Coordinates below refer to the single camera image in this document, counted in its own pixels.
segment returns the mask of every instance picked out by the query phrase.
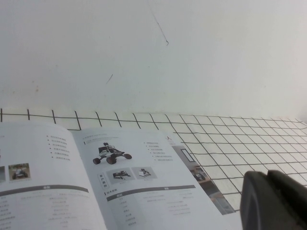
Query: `booklet page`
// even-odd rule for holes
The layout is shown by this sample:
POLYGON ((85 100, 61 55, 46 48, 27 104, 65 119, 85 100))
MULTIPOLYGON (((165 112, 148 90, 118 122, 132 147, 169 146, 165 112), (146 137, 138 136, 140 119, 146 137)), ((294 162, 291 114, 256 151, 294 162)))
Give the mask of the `booklet page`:
POLYGON ((108 229, 229 229, 163 133, 96 128, 74 137, 108 229))
POLYGON ((72 134, 0 124, 0 229, 105 229, 72 134))

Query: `black grid line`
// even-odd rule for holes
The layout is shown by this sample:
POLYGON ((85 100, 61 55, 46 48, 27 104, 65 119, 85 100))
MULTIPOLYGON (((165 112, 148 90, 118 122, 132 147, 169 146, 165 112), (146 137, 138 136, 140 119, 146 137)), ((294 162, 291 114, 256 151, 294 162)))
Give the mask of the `black grid line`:
POLYGON ((139 122, 138 122, 138 120, 136 119, 135 114, 134 114, 134 113, 132 113, 132 114, 133 114, 133 116, 134 116, 134 118, 135 118, 136 123, 138 124, 138 127, 141 128, 141 127, 140 127, 140 124, 139 124, 139 122))
POLYGON ((153 116, 152 116, 151 114, 149 114, 149 115, 150 115, 150 117, 152 118, 154 125, 155 125, 155 126, 156 126, 156 128, 159 130, 159 128, 158 128, 158 126, 157 126, 157 124, 156 124, 156 123, 155 123, 155 121, 154 121, 153 116))
MULTIPOLYGON (((190 129, 190 127, 187 125, 187 123, 185 122, 185 120, 182 118, 182 116, 180 115, 180 117, 181 117, 181 119, 183 120, 183 122, 185 123, 185 125, 188 127, 188 129, 192 132, 192 130, 190 129)), ((195 134, 193 134, 194 135, 194 137, 196 138, 196 140, 199 142, 199 144, 204 148, 204 150, 207 152, 207 153, 209 153, 207 150, 206 150, 206 148, 201 144, 201 142, 198 140, 198 138, 195 136, 195 134)), ((217 162, 216 162, 216 160, 214 159, 214 157, 211 157, 212 159, 213 159, 213 161, 215 162, 215 166, 214 167, 216 167, 216 166, 218 166, 220 169, 221 169, 221 171, 225 174, 225 176, 226 176, 226 179, 230 179, 229 177, 228 177, 228 175, 225 173, 225 171, 222 169, 222 167, 221 167, 221 165, 220 164, 218 164, 217 162)), ((236 190, 239 192, 239 190, 237 189, 237 187, 235 186, 235 184, 231 181, 231 180, 229 180, 231 183, 232 183, 232 185, 236 188, 236 190)))
MULTIPOLYGON (((283 137, 281 137, 282 139, 284 139, 290 146, 292 146, 285 138, 283 138, 283 137)), ((289 153, 281 144, 279 144, 287 153, 289 153)), ((293 168, 297 173, 298 173, 298 171, 294 168, 294 167, 292 167, 292 165, 290 165, 290 167, 291 168, 293 168)))
POLYGON ((115 113, 115 115, 116 115, 117 121, 118 121, 118 123, 119 123, 119 126, 121 127, 121 124, 120 124, 120 121, 119 121, 119 119, 118 119, 117 113, 115 113))
POLYGON ((77 114, 77 112, 76 112, 76 111, 75 111, 75 114, 76 114, 76 118, 77 118, 77 121, 78 121, 78 126, 79 126, 79 129, 81 130, 80 122, 79 122, 79 119, 78 119, 78 114, 77 114))
MULTIPOLYGON (((285 151, 286 151, 286 153, 288 153, 288 154, 290 154, 290 152, 288 152, 280 143, 277 143, 281 148, 283 148, 285 151)), ((280 153, 278 153, 278 152, 276 152, 276 150, 274 149, 274 148, 272 148, 274 151, 275 151, 275 153, 277 153, 285 162, 287 162, 286 161, 286 159, 282 156, 282 155, 280 155, 280 153)))
POLYGON ((56 124, 57 122, 56 122, 56 118, 55 118, 55 116, 54 116, 54 111, 53 111, 53 110, 52 110, 52 117, 53 117, 54 123, 56 124))
POLYGON ((99 115, 98 115, 97 112, 95 112, 95 113, 96 113, 96 115, 97 115, 97 117, 98 117, 99 124, 100 124, 100 126, 102 127, 102 124, 101 124, 101 120, 100 120, 100 118, 99 118, 99 115))

